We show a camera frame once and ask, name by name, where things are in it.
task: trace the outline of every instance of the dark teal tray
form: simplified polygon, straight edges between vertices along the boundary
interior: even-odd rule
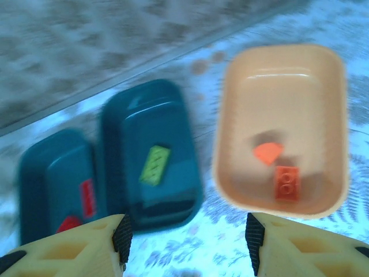
[[[62,130],[26,151],[19,168],[22,245],[55,234],[69,215],[83,223],[99,218],[85,217],[80,185],[86,180],[94,184],[91,146],[76,130]]]
[[[152,146],[171,150],[161,182],[140,175]],[[136,233],[182,226],[202,203],[202,182],[179,88],[155,80],[113,96],[101,114],[98,197],[107,215],[129,214]]]

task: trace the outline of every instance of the black gripper pad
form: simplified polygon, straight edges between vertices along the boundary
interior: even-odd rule
[[[259,248],[263,246],[264,234],[264,226],[256,219],[256,217],[251,212],[249,212],[247,214],[245,239],[247,242],[248,251],[250,252],[251,263],[253,265],[255,276],[258,276],[259,272]]]
[[[361,254],[369,258],[369,248],[368,247],[356,247],[355,249],[359,251]]]
[[[15,251],[0,258],[0,274],[3,274],[13,264],[18,262],[27,254],[24,250]]]
[[[115,229],[112,240],[114,251],[119,253],[119,263],[128,262],[129,250],[131,248],[133,233],[129,215],[125,215]]]

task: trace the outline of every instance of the green lego brick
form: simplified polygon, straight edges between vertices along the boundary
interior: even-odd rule
[[[140,181],[152,186],[157,186],[163,176],[170,152],[168,148],[158,145],[150,148]]]

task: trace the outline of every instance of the red lego piece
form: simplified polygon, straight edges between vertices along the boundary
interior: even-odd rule
[[[282,154],[283,145],[279,143],[264,143],[254,148],[254,155],[267,166],[272,165]]]
[[[86,180],[81,184],[81,198],[84,210],[84,217],[90,218],[96,215],[95,193],[93,191],[92,180]]]
[[[59,229],[57,230],[57,233],[81,226],[82,222],[80,219],[76,216],[67,216],[66,219],[64,219],[63,223],[60,225]]]
[[[300,174],[298,167],[277,166],[274,175],[276,200],[298,201],[300,197]]]

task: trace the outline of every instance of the orange quarter-circle piece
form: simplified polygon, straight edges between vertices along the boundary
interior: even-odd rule
[[[254,155],[267,166],[278,159],[283,152],[283,145],[279,143],[263,143],[254,148]]]
[[[298,201],[300,198],[300,174],[298,167],[277,166],[274,174],[276,200]]]

